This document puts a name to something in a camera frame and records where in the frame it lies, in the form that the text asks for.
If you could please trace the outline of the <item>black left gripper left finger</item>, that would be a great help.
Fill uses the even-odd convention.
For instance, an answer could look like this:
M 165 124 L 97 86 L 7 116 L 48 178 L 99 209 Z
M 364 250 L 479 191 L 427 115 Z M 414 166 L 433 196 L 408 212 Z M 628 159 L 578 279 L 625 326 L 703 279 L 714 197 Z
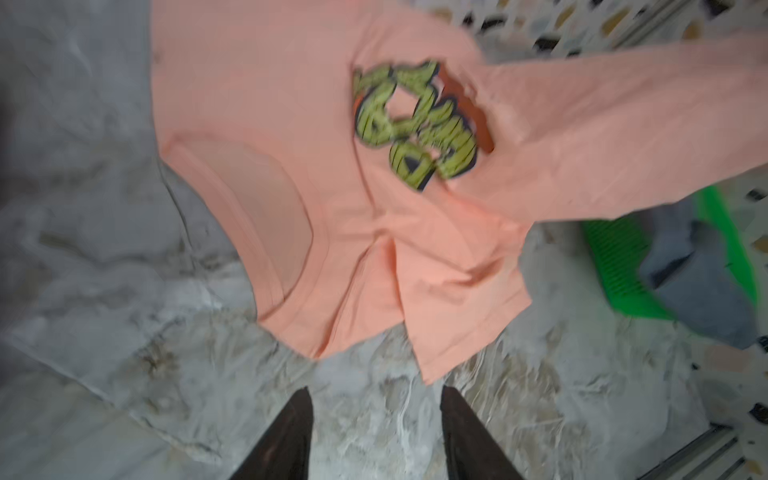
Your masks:
M 307 480 L 313 422 L 309 390 L 298 389 L 230 480 Z

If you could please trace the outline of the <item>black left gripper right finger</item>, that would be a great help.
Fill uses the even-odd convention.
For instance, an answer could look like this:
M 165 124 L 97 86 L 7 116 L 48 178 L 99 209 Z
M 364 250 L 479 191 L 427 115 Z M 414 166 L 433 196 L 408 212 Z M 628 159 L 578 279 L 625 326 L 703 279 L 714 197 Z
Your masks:
M 443 386 L 440 409 L 449 480 L 523 480 L 458 389 Z

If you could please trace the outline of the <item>peach graphic t-shirt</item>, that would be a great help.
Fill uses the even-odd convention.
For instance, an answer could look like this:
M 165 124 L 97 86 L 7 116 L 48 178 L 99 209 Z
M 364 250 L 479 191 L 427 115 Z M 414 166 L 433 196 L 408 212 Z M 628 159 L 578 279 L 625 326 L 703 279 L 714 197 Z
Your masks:
M 162 160 L 259 323 L 322 359 L 404 324 L 433 382 L 530 303 L 537 222 L 614 219 L 767 160 L 762 33 L 492 65 L 397 1 L 155 1 Z

